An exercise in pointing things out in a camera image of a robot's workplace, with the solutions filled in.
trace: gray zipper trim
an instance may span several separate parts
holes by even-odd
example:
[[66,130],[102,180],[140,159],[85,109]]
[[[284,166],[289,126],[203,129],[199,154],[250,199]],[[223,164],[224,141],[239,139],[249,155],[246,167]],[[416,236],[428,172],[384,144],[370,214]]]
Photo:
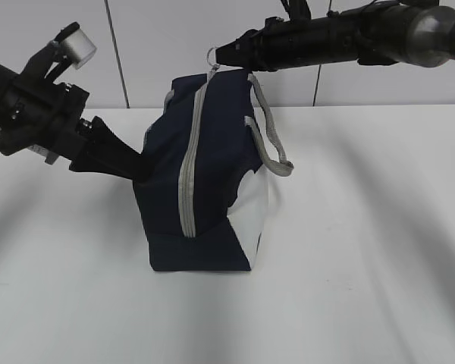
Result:
[[207,86],[214,76],[211,72],[207,82],[196,92],[192,128],[190,130],[189,146],[184,156],[179,174],[179,216],[182,232],[185,237],[196,237],[196,220],[194,217],[194,181],[196,177],[197,146],[199,145],[200,122],[202,107],[206,98]]

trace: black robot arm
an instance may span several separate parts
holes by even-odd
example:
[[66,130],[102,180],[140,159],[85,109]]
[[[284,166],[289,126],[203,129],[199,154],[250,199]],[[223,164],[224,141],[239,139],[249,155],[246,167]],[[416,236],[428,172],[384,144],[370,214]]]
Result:
[[455,10],[438,0],[372,2],[311,19],[306,0],[283,1],[290,20],[271,17],[216,50],[219,64],[277,71],[345,61],[361,65],[397,62],[437,67],[455,60]]
[[151,165],[141,154],[119,140],[100,118],[81,118],[89,93],[55,83],[71,65],[81,67],[95,52],[79,24],[72,23],[20,74],[0,65],[0,152],[12,155],[28,148],[44,155],[50,165],[62,156],[71,160],[72,171],[145,181]]

